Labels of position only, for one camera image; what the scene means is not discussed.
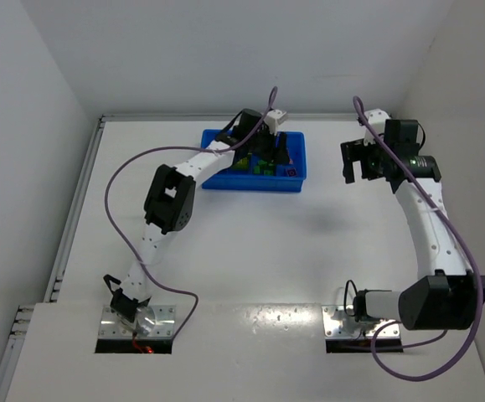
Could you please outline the purple flower lego piece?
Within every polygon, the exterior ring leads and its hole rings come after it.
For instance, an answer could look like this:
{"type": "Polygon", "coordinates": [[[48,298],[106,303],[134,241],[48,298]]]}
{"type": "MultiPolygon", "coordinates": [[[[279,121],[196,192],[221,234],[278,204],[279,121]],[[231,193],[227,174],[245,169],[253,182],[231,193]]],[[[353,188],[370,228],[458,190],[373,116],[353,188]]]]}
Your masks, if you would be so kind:
{"type": "Polygon", "coordinates": [[[294,167],[286,167],[284,174],[286,177],[293,178],[297,176],[297,170],[294,167]]]}

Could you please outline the lime lego brick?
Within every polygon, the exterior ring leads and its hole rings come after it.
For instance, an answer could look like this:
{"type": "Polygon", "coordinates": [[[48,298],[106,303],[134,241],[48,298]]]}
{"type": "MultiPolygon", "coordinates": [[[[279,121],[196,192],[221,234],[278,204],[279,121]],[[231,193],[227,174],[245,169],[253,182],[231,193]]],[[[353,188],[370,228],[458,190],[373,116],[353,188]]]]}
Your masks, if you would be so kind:
{"type": "Polygon", "coordinates": [[[250,170],[250,156],[246,156],[234,163],[230,169],[235,172],[248,172],[250,170]]]}

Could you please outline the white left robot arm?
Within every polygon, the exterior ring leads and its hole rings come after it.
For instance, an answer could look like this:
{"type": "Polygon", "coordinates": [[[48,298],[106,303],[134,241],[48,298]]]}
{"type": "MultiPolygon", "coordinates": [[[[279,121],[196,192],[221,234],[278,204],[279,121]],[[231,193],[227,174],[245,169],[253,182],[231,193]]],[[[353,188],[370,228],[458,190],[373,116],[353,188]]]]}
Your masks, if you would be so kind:
{"type": "Polygon", "coordinates": [[[153,274],[175,235],[189,223],[199,186],[248,155],[274,164],[286,164],[286,137],[279,131],[287,113],[268,109],[260,113],[240,111],[205,148],[195,148],[194,156],[169,166],[160,165],[153,175],[144,201],[144,230],[140,245],[129,243],[134,260],[123,280],[105,276],[112,290],[111,309],[128,324],[136,323],[152,297],[152,288],[174,292],[153,274]]]}

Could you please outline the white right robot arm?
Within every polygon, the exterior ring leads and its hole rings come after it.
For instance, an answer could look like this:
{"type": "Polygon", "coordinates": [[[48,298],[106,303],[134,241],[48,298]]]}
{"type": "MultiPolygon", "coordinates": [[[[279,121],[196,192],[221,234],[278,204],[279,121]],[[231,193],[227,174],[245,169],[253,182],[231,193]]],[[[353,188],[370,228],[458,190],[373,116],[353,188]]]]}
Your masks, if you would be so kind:
{"type": "Polygon", "coordinates": [[[396,320],[408,330],[468,329],[476,314],[477,285],[456,238],[441,221],[446,213],[441,173],[434,157],[420,154],[419,123],[393,119],[382,110],[366,116],[417,182],[405,176],[370,133],[342,143],[343,176],[352,183],[353,165],[359,162],[363,179],[384,178],[390,184],[410,228],[418,279],[403,291],[360,291],[353,299],[353,316],[358,322],[396,320]]]}

